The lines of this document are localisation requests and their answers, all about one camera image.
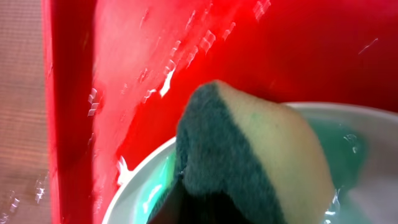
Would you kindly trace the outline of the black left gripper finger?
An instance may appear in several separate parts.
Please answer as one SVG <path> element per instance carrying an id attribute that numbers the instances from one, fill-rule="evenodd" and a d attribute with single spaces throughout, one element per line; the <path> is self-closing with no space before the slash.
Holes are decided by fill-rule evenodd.
<path id="1" fill-rule="evenodd" d="M 224 193 L 194 197 L 178 179 L 162 205 L 153 209 L 149 224 L 250 224 Z"/>

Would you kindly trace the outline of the green yellow sponge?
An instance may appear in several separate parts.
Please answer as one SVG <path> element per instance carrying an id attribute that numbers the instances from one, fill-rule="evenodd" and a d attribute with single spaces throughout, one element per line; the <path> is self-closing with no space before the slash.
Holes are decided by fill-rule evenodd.
<path id="1" fill-rule="evenodd" d="M 178 179 L 194 197 L 226 194 L 251 223 L 320 223 L 335 194 L 324 150 L 300 113 L 221 81 L 190 97 L 173 179 L 153 209 Z"/>

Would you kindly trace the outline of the red plastic tray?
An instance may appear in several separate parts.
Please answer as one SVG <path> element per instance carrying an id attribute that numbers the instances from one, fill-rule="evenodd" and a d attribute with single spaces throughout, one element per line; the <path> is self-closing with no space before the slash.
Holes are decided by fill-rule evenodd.
<path id="1" fill-rule="evenodd" d="M 44 0 L 53 223 L 100 223 L 219 79 L 276 102 L 397 111 L 396 1 Z"/>

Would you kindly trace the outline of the white plate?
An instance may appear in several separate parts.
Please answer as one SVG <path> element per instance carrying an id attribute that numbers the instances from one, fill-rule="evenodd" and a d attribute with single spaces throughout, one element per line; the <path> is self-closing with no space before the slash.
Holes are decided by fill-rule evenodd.
<path id="1" fill-rule="evenodd" d="M 316 129 L 335 170 L 336 195 L 323 223 L 397 223 L 397 114 L 354 105 L 290 103 Z M 133 171 L 121 161 L 122 183 L 103 223 L 146 223 L 172 178 L 175 139 Z"/>

